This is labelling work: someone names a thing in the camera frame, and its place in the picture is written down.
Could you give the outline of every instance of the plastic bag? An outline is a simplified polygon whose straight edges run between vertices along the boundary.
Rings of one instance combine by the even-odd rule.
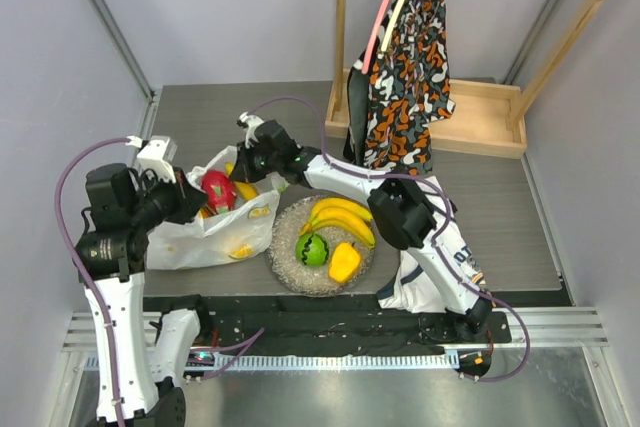
[[[227,147],[207,164],[187,174],[192,185],[200,187],[208,170],[225,172],[225,164],[236,162],[236,147]],[[263,252],[271,244],[271,231],[280,202],[280,193],[288,184],[278,174],[253,184],[259,195],[245,202],[238,194],[234,210],[196,219],[186,225],[164,222],[149,235],[147,267],[176,270],[238,262]]]

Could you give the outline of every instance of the white cloth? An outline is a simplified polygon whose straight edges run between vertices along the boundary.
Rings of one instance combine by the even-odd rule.
[[[440,188],[435,176],[428,180]],[[420,188],[427,194],[429,201],[435,207],[434,218],[439,229],[444,223],[445,206],[442,199],[433,194],[430,189],[419,183]],[[442,233],[445,248],[451,252],[458,266],[470,282],[484,287],[484,276],[476,266],[471,250],[460,234],[458,224],[453,219]],[[438,255],[433,255],[434,262],[440,262]],[[424,269],[429,266],[419,266],[418,262],[406,252],[400,253],[400,267],[395,279],[390,281],[378,292],[378,302],[383,309],[408,310],[411,313],[444,312],[444,303],[434,283],[429,279]]]

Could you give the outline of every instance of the hanging cloth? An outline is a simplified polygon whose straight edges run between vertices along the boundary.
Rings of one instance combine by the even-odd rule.
[[[395,2],[379,30],[370,74],[362,74],[364,54],[349,74],[350,138],[344,153],[371,169],[403,167],[423,175],[432,168],[429,122],[451,117],[455,108],[449,99],[445,0],[406,0],[382,52],[394,9]]]

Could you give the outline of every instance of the yellow fruit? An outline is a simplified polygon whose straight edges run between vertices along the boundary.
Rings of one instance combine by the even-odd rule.
[[[376,246],[376,238],[373,236],[373,232],[369,230],[368,232],[362,232],[354,229],[351,225],[341,222],[338,219],[328,219],[322,222],[318,222],[311,227],[310,232],[316,232],[320,229],[324,229],[325,227],[339,227],[341,229],[346,230],[351,235],[353,235],[356,239],[362,242],[367,248],[373,249]]]
[[[231,172],[233,171],[233,164],[224,164],[224,170],[227,172],[227,175],[231,175]],[[251,184],[245,184],[244,182],[234,182],[233,185],[238,193],[242,196],[242,198],[247,202],[251,199],[255,199],[258,196],[258,191]]]
[[[365,222],[371,222],[373,220],[371,212],[369,212],[365,207],[358,204],[357,202],[353,202],[352,200],[341,199],[339,197],[329,197],[327,199],[321,199],[316,202],[311,209],[309,220],[313,221],[313,219],[320,213],[320,211],[327,207],[340,207],[342,209],[348,210],[349,212],[360,217]]]
[[[242,247],[231,252],[229,254],[229,257],[234,260],[240,260],[245,259],[251,255],[253,255],[253,249],[251,248],[251,246],[249,244],[243,244]]]
[[[300,229],[300,233],[298,234],[298,237],[301,235],[306,234],[307,232],[309,232],[311,230],[311,222],[307,222],[306,224],[304,224],[302,226],[302,228]]]
[[[347,242],[342,242],[333,251],[329,263],[329,278],[344,284],[358,272],[362,256]]]
[[[205,205],[200,209],[200,215],[203,219],[208,219],[209,217],[213,217],[215,214],[211,211],[209,206]]]
[[[268,205],[263,205],[262,207],[256,207],[255,209],[251,209],[249,212],[250,219],[257,219],[258,217],[264,217],[271,213],[271,209]]]
[[[330,227],[334,225],[342,227],[347,232],[352,233],[358,240],[360,240],[360,242],[370,249],[376,244],[373,232],[364,220],[353,212],[341,207],[325,207],[316,214],[313,220],[310,221],[310,224],[312,232],[323,227]]]

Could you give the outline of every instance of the gray wall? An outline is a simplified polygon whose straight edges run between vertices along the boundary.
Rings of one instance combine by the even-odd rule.
[[[569,285],[578,302],[598,308],[640,421],[638,26],[640,0],[606,0],[526,121]]]
[[[107,0],[145,74],[169,84],[328,80],[335,0]],[[456,77],[502,79],[544,0],[447,0]],[[380,0],[347,0],[345,64]]]
[[[560,7],[543,30],[537,44],[531,50],[527,62],[523,65],[515,83],[523,89],[535,75],[538,67],[553,47],[554,43],[564,31],[567,24],[574,17],[575,12],[583,0],[562,0]]]
[[[53,190],[87,145],[135,133],[145,101],[87,0],[0,0],[0,424],[45,425],[54,367],[82,288],[58,234]],[[85,172],[125,159],[95,155],[73,176],[64,211],[74,238]]]

